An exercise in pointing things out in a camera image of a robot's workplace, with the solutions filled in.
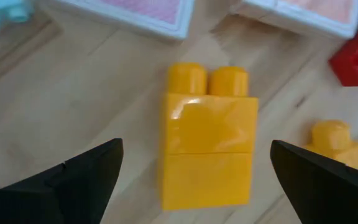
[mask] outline wooden table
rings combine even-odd
[[[271,141],[302,145],[316,120],[331,118],[347,121],[358,136],[358,88],[343,88],[327,66],[340,42],[226,16],[222,2],[197,1],[188,40],[173,45],[43,6],[63,34],[0,78],[0,187],[123,138],[124,162],[103,223],[284,223],[269,213],[285,199]],[[260,108],[248,206],[160,209],[160,102],[165,71],[177,61],[250,72]],[[281,207],[291,212],[287,205]]]

